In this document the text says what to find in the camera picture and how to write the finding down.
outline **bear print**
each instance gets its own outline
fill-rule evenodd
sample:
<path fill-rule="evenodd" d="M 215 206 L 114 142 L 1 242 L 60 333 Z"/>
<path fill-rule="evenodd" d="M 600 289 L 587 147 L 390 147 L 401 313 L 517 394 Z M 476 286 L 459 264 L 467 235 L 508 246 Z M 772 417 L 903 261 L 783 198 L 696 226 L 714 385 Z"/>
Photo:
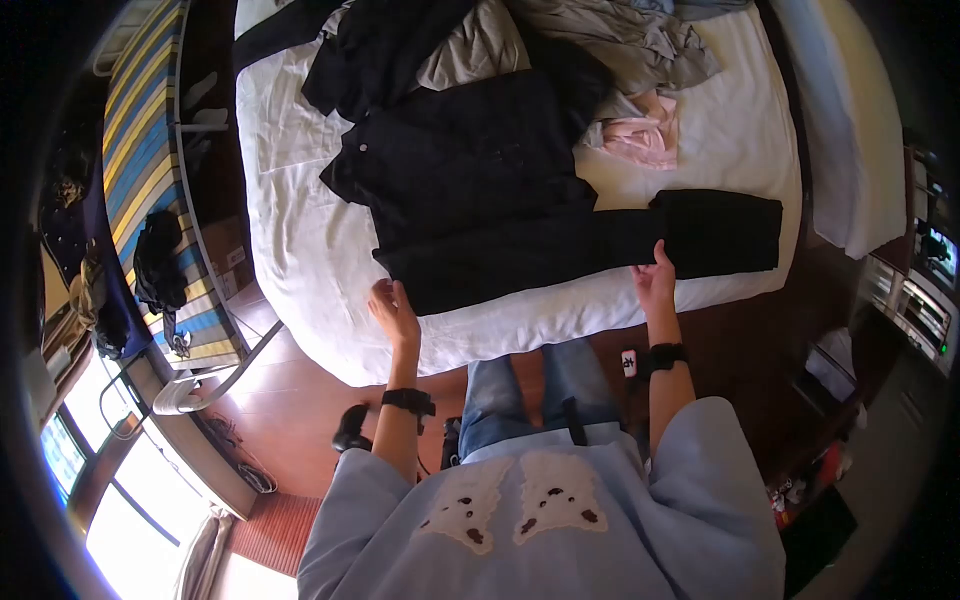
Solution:
<path fill-rule="evenodd" d="M 503 456 L 453 469 L 437 489 L 430 512 L 414 537 L 445 534 L 478 555 L 490 552 L 493 535 L 487 523 L 500 501 L 500 481 L 513 463 L 512 457 Z"/>
<path fill-rule="evenodd" d="M 520 459 L 523 467 L 523 517 L 514 543 L 523 544 L 554 527 L 607 531 L 607 516 L 593 497 L 593 467 L 573 454 L 537 450 Z"/>

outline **cardboard box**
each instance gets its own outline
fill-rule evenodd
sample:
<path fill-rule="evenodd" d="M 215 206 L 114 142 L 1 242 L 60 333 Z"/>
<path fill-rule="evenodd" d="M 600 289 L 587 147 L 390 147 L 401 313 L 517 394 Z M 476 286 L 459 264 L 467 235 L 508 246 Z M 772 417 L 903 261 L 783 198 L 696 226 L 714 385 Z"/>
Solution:
<path fill-rule="evenodd" d="M 213 264 L 226 301 L 253 282 L 253 264 L 244 249 L 244 231 L 240 217 L 229 217 L 201 229 L 206 253 Z"/>

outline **hand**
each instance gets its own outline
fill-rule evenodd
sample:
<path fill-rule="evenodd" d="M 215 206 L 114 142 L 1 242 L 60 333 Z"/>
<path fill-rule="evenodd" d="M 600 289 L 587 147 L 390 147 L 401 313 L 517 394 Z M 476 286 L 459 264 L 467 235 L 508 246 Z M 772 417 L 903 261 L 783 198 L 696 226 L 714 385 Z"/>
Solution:
<path fill-rule="evenodd" d="M 390 338 L 394 354 L 420 356 L 420 322 L 402 283 L 391 283 L 389 279 L 377 281 L 370 290 L 367 309 Z"/>
<path fill-rule="evenodd" d="M 677 286 L 677 276 L 673 263 L 666 257 L 663 249 L 663 240 L 658 240 L 654 246 L 655 265 L 639 265 L 630 268 L 634 276 L 634 289 L 640 308 L 650 315 L 661 315 L 665 312 L 676 314 L 673 303 L 673 292 Z"/>

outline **blue and yellow striped mattress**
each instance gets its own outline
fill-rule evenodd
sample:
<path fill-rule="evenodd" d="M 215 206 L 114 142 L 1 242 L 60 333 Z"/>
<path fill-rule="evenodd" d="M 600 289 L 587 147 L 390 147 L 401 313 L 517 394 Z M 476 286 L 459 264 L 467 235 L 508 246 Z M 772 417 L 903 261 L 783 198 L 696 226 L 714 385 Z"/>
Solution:
<path fill-rule="evenodd" d="M 186 275 L 187 304 L 177 311 L 177 332 L 190 332 L 189 356 L 174 354 L 163 337 L 161 315 L 137 302 L 174 369 L 237 364 L 243 344 L 207 271 L 180 174 L 174 99 L 180 35 L 187 3 L 162 2 L 130 40 L 110 79 L 104 122 L 104 191 L 117 256 L 135 295 L 133 251 L 147 214 L 170 210 L 180 217 L 177 248 Z"/>

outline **white bed sheet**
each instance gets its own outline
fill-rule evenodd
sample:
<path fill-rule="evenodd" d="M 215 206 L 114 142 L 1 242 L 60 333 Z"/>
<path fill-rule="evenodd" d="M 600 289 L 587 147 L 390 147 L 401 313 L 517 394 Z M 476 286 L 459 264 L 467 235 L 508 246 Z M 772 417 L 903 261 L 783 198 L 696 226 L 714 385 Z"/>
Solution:
<path fill-rule="evenodd" d="M 240 0 L 239 36 L 273 0 Z M 651 171 L 578 148 L 577 173 L 596 209 L 643 208 L 664 188 L 713 188 L 780 200 L 780 265 L 765 273 L 681 281 L 677 309 L 742 300 L 782 287 L 801 220 L 800 163 L 786 90 L 756 7 L 696 25 L 723 66 L 678 94 L 680 168 Z M 237 78 L 256 276 L 303 351 L 351 386 L 383 383 L 390 345 L 368 315 L 370 286 L 386 276 L 372 259 L 370 211 L 319 180 L 351 124 L 324 118 L 300 95 L 320 42 L 291 48 Z M 615 269 L 420 319 L 420 375 L 524 352 L 645 321 L 630 273 Z"/>

